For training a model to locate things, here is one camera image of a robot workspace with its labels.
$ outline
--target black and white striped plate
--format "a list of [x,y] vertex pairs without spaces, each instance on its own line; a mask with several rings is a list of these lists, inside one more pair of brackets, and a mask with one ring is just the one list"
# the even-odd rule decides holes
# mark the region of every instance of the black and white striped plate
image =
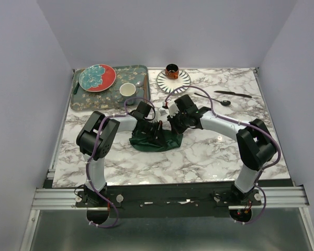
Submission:
[[190,86],[189,74],[183,70],[179,70],[178,79],[170,79],[165,75],[165,70],[162,70],[157,76],[158,86],[166,93],[171,93],[174,89],[184,86],[179,90],[176,90],[174,94],[183,93]]

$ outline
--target green tray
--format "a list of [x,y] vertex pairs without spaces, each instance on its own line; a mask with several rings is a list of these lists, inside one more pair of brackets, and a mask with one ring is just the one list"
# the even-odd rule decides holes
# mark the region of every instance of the green tray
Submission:
[[[150,85],[147,67],[144,65],[130,65],[113,67],[113,69],[116,72],[116,80],[107,90],[99,93],[91,93],[85,91],[82,87],[79,87],[77,93],[73,94],[74,89],[79,82],[79,76],[85,69],[76,70],[72,80],[71,109],[75,111],[90,111],[121,108],[124,104],[122,102],[118,102],[118,99],[121,97],[120,92],[118,91],[120,86],[124,83],[135,84],[138,81],[143,82],[145,76],[147,76],[147,98],[150,100]],[[137,87],[136,89],[137,97],[143,97],[143,86]],[[140,101],[142,100],[137,99],[132,106],[136,106]]]

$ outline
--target white marble surface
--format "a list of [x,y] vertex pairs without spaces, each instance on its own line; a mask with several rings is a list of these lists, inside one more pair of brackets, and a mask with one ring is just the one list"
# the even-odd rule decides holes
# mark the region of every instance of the white marble surface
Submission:
[[[245,121],[262,119],[276,138],[251,69],[186,71],[192,79],[192,85],[202,87],[213,98],[231,101],[229,107],[214,102],[217,113]],[[159,72],[160,70],[149,70],[151,100],[158,108],[162,106],[162,101],[166,97],[166,93],[157,87],[155,81]],[[214,90],[230,90],[249,94],[253,98],[215,94]],[[209,106],[208,99],[193,95],[193,92],[199,91],[190,88],[186,94],[191,96],[199,108]],[[101,112],[123,114],[124,110],[111,109]],[[85,162],[75,140],[91,113],[91,111],[75,112],[69,108],[55,166],[53,187],[75,187],[85,182]],[[169,124],[165,122],[163,128],[168,129],[167,126]],[[139,152],[130,145],[130,137],[129,132],[118,133],[106,156],[105,176],[108,185],[235,180],[242,165],[237,143],[216,132],[188,129],[184,133],[180,148],[162,153]],[[261,179],[283,178],[289,178],[283,158],[278,165],[268,168],[261,177]]]

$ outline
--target brown mug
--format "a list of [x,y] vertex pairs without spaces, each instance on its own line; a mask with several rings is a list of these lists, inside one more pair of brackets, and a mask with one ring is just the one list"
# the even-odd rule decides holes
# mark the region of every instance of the brown mug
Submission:
[[169,64],[165,68],[165,75],[171,79],[177,79],[179,74],[179,68],[175,64]]

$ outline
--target cup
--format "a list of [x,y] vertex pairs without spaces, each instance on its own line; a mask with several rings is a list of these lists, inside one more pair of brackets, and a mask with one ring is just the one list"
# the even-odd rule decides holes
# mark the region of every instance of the cup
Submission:
[[169,64],[165,68],[165,75],[171,79],[177,79],[179,74],[179,68],[175,64]]
[[[119,91],[124,101],[128,98],[136,97],[136,86],[134,84],[124,83],[121,85]],[[135,99],[132,99],[127,102],[127,105],[131,106],[135,103],[135,101]]]

